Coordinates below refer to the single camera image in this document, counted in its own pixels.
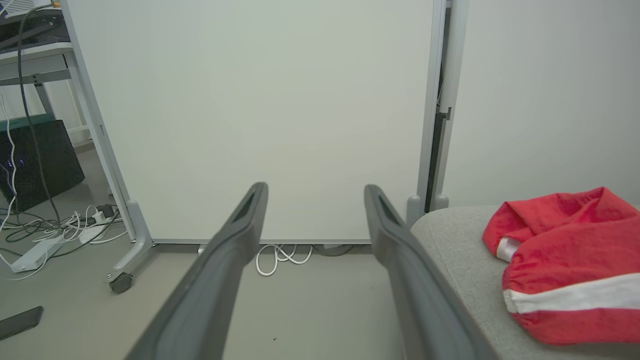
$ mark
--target caster wheel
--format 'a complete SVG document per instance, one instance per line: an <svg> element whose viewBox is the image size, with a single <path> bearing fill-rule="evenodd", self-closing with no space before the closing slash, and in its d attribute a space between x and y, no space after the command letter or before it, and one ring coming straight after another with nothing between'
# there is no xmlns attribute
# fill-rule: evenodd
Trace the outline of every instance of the caster wheel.
<svg viewBox="0 0 640 360"><path fill-rule="evenodd" d="M111 291L116 294L121 294L129 290L131 288L131 285L133 285L133 275L127 274L126 272L118 275L118 277L114 281L111 281L109 283Z"/></svg>

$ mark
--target red cloth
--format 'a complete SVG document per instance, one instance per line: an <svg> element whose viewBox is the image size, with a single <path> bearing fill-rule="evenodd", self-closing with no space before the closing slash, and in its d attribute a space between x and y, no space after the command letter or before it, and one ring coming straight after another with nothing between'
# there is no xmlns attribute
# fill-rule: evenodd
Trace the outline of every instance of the red cloth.
<svg viewBox="0 0 640 360"><path fill-rule="evenodd" d="M505 238L520 242L502 277L505 300L533 337L640 342L640 211L607 188L509 201L483 241L496 256Z"/></svg>

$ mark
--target floor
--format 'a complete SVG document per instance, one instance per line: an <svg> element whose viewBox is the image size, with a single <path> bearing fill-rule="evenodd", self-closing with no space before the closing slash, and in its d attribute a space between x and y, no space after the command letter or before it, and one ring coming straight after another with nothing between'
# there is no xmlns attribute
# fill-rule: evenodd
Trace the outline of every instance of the floor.
<svg viewBox="0 0 640 360"><path fill-rule="evenodd" d="M62 217L111 202L95 150L79 154L86 179L54 201ZM32 209L50 217L48 203ZM107 237L124 231L120 225ZM30 241L0 247L24 252ZM52 259L21 281L0 264L0 319L44 307L40 325L0 341L2 358L123 359L197 257L194 245L158 245L132 271L134 286L115 295L101 279L130 248L126 236ZM296 258L306 256L299 248ZM7 255L7 260L15 257ZM273 253L263 254L264 268ZM244 270L226 360L402 359L386 271L364 249L340 257L313 254L304 265L280 263L271 277Z"/></svg>

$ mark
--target white wall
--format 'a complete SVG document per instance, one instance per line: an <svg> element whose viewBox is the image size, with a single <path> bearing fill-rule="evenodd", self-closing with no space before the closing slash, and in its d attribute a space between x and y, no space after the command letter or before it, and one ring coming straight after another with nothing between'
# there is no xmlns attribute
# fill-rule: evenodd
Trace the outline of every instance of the white wall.
<svg viewBox="0 0 640 360"><path fill-rule="evenodd" d="M51 81L44 84L49 102L53 108L56 119L60 119L65 123L67 129L82 126L80 115L76 109L72 93L71 84L68 80ZM23 117L24 105L22 104L22 96L20 95L20 86L3 86L0 91L4 94L4 103L9 117ZM25 85L24 93L27 98L27 107L30 115L43 114L42 102L38 97L38 93L33 85ZM4 113L0 115L0 119L4 119ZM79 143L90 138L89 131L80 131L69 134L72 143Z"/></svg>
<svg viewBox="0 0 640 360"><path fill-rule="evenodd" d="M367 183L406 212L431 1L68 5L153 237L211 238L256 181L270 187L267 240L368 239Z"/></svg>
<svg viewBox="0 0 640 360"><path fill-rule="evenodd" d="M633 0L470 1L450 206L597 186L640 204L638 15Z"/></svg>

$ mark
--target black smartphone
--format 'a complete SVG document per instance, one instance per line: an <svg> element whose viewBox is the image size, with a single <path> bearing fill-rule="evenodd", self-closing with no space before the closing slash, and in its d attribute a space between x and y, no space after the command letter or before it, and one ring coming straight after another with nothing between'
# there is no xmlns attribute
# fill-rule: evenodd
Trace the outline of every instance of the black smartphone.
<svg viewBox="0 0 640 360"><path fill-rule="evenodd" d="M43 310L42 306L34 307L31 310L0 321L0 340L36 327L40 323Z"/></svg>

